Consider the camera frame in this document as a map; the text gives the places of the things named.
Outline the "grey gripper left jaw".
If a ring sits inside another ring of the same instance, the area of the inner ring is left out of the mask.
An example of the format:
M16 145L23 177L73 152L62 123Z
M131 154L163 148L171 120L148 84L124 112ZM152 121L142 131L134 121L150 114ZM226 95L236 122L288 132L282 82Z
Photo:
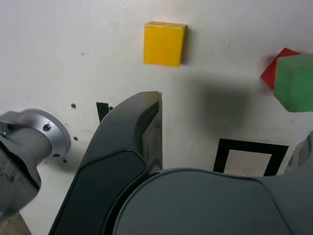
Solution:
M112 234L127 198L162 168L162 96L140 92L100 122L50 234Z

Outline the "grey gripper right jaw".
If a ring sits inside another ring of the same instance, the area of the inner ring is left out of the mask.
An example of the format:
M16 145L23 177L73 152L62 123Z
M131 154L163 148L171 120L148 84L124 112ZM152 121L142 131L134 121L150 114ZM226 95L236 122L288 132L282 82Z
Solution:
M191 168L164 170L142 183L116 219L115 235L310 235L313 137L295 172L241 177Z

